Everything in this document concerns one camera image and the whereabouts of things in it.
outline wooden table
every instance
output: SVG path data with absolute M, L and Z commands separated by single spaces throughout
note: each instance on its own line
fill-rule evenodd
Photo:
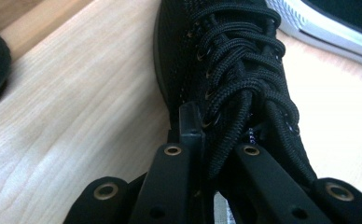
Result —
M 14 62 L 0 95 L 0 223 L 61 223 L 81 191 L 131 181 L 165 142 L 152 35 L 159 0 L 0 0 Z M 362 65 L 279 33 L 320 177 L 362 190 Z

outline black shoelace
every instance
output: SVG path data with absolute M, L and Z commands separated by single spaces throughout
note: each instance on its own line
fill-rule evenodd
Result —
M 221 22 L 216 20 L 215 14 L 232 12 L 238 14 L 238 18 L 245 14 L 246 18 L 251 19 L 254 15 L 254 19 L 260 23 L 271 22 L 267 22 L 268 27 L 264 31 L 254 22 L 239 21 L 237 18 L 229 21 L 222 19 Z M 280 24 L 280 16 L 275 11 L 260 6 L 217 3 L 193 14 L 192 21 L 205 25 L 207 30 L 200 40 L 197 53 L 199 61 L 209 58 L 206 77 L 210 84 L 205 95 L 208 106 L 203 111 L 202 127 L 207 129 L 215 125 L 221 119 L 221 110 L 229 101 L 238 104 L 238 110 L 221 133 L 222 136 L 209 146 L 208 177 L 214 178 L 232 149 L 248 132 L 245 124 L 251 117 L 252 102 L 258 102 L 260 109 L 280 108 L 289 131 L 294 134 L 299 134 L 299 112 L 289 98 L 281 64 L 285 47 L 275 37 L 266 35 L 268 30 L 275 32 Z M 242 77 L 235 76 L 234 67 L 240 62 L 257 66 L 246 68 Z M 297 167 L 304 166 L 305 161 L 300 157 L 290 157 Z

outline wood grain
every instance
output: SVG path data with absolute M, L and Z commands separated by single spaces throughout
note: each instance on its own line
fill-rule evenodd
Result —
M 24 47 L 0 98 L 0 223 L 62 223 L 92 180 L 145 172 L 169 128 L 152 59 L 160 1 L 55 2 L 1 33 Z M 34 44 L 7 32 L 25 22 L 43 26 L 26 33 Z M 362 65 L 279 38 L 314 169 L 362 190 Z

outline white shoe sole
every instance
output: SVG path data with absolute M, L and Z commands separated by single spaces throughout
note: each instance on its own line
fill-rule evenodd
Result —
M 277 11 L 280 29 L 310 45 L 362 63 L 362 34 L 315 11 L 300 0 L 266 0 Z

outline light wood surface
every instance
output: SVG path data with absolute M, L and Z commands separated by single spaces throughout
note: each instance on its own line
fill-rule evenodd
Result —
M 61 223 L 94 179 L 148 169 L 169 128 L 152 57 L 159 2 L 0 0 L 15 57 L 0 97 L 0 223 Z M 362 65 L 278 37 L 315 171 L 362 190 Z

